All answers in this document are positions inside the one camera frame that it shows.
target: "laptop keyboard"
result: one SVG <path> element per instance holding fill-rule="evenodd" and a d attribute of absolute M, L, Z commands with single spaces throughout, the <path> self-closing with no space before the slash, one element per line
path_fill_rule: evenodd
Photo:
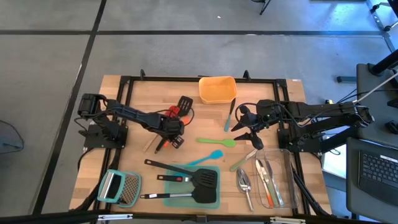
<path fill-rule="evenodd" d="M 361 151 L 361 176 L 398 189 L 398 160 Z"/>

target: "spatula handle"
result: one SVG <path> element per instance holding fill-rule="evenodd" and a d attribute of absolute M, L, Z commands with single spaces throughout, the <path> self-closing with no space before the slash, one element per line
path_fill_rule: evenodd
<path fill-rule="evenodd" d="M 173 182 L 182 182 L 183 177 L 177 175 L 158 175 L 157 180 L 164 180 L 164 181 L 173 181 Z"/>
<path fill-rule="evenodd" d="M 197 142 L 204 142 L 204 143 L 220 143 L 220 141 L 212 140 L 212 139 L 197 139 Z"/>
<path fill-rule="evenodd" d="M 139 197 L 143 199 L 169 198 L 170 194 L 144 194 Z"/>
<path fill-rule="evenodd" d="M 170 166 L 170 165 L 167 165 L 167 164 L 163 164 L 161 162 L 152 161 L 150 159 L 146 159 L 144 161 L 144 163 L 148 164 L 148 165 L 151 165 L 151 166 L 156 166 L 156 167 L 160 167 L 160 168 L 163 168 L 163 169 L 172 170 L 172 171 L 175 171 L 175 172 L 180 172 L 180 173 L 183 173 L 183 174 L 193 175 L 193 172 L 191 172 L 191 171 L 188 171 L 188 170 L 185 170 L 185 169 L 181 169 L 181 168 L 178 168 L 178 167 L 174 167 L 174 166 Z"/>

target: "robotic arm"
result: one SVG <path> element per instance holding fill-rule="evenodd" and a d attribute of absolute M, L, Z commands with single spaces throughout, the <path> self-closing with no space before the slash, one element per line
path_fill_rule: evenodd
<path fill-rule="evenodd" d="M 101 110 L 100 101 L 104 102 L 106 110 Z M 101 147 L 118 148 L 112 145 L 112 142 L 120 148 L 124 147 L 127 126 L 120 125 L 116 120 L 109 120 L 108 115 L 139 123 L 146 130 L 157 133 L 164 140 L 170 141 L 175 148 L 180 147 L 183 143 L 180 136 L 184 133 L 184 124 L 178 117 L 171 118 L 160 113 L 145 113 L 124 106 L 116 100 L 106 99 L 104 95 L 84 94 L 80 101 L 78 114 L 81 118 L 92 119 L 96 123 L 91 130 L 89 127 L 89 130 L 79 132 L 86 137 L 85 147 L 100 147 L 99 142 L 101 142 Z"/>
<path fill-rule="evenodd" d="M 243 115 L 231 131 L 248 127 L 250 133 L 240 135 L 235 140 L 249 140 L 258 150 L 262 149 L 264 145 L 257 133 L 279 121 L 285 121 L 289 124 L 288 129 L 278 130 L 280 147 L 287 148 L 290 151 L 307 152 L 324 151 L 321 146 L 315 144 L 319 142 L 323 131 L 341 126 L 365 128 L 374 121 L 367 107 L 355 105 L 351 102 L 335 105 L 308 105 L 302 102 L 283 101 L 276 103 L 273 100 L 260 100 L 257 104 L 247 104 L 255 105 L 257 114 L 250 112 L 249 108 L 245 106 L 246 104 L 238 106 L 236 110 L 239 109 Z M 311 121 L 315 118 L 327 119 L 308 125 L 299 124 L 299 122 L 307 119 Z"/>

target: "orange plastic basket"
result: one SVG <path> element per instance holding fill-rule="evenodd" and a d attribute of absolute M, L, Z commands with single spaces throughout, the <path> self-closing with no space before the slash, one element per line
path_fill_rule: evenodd
<path fill-rule="evenodd" d="M 199 95 L 206 104 L 230 103 L 236 97 L 235 79 L 230 76 L 201 78 Z"/>

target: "gray floor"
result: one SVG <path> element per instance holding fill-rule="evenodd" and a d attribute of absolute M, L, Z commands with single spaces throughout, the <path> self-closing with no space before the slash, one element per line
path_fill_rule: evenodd
<path fill-rule="evenodd" d="M 0 1 L 0 29 L 91 29 L 99 5 L 100 0 Z M 113 0 L 99 29 L 377 30 L 363 2 L 278 0 L 263 16 L 260 8 L 249 0 Z M 377 13 L 382 18 L 391 12 Z M 22 152 L 0 156 L 0 216 L 30 212 L 87 40 L 0 35 L 0 119 L 14 124 L 26 141 Z M 234 77 L 247 69 L 252 77 L 302 79 L 307 101 L 323 103 L 355 88 L 337 84 L 335 77 L 354 76 L 357 63 L 387 54 L 385 41 L 376 36 L 97 36 L 79 95 L 98 92 L 103 75 L 138 75 L 141 68 L 147 75 Z M 69 125 L 45 213 L 68 209 L 83 144 L 77 130 Z M 341 201 L 341 194 L 329 195 L 332 205 Z M 341 204 L 332 209 L 345 212 Z"/>

